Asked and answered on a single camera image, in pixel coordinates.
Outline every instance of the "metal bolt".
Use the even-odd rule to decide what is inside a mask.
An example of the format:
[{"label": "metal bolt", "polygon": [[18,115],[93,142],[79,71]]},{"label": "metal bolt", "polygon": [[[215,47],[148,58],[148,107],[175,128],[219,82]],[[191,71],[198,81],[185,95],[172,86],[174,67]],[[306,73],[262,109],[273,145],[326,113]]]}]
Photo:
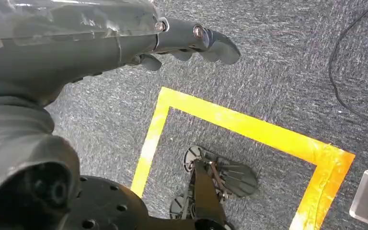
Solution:
[{"label": "metal bolt", "polygon": [[204,30],[202,29],[202,27],[201,27],[201,26],[196,25],[196,26],[194,27],[194,36],[195,36],[196,38],[203,38],[203,37],[204,37]]},{"label": "metal bolt", "polygon": [[156,23],[156,30],[165,31],[166,30],[166,24],[164,24],[164,22]]}]

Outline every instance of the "yellow tape square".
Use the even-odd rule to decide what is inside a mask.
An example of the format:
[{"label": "yellow tape square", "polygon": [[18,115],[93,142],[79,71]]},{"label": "yellow tape square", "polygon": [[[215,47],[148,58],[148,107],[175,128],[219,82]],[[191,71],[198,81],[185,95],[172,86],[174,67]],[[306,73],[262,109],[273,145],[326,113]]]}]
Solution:
[{"label": "yellow tape square", "polygon": [[352,153],[165,87],[161,88],[157,99],[156,109],[132,181],[131,189],[139,197],[143,195],[151,162],[170,107],[317,165],[289,229],[320,229],[355,158]]}]

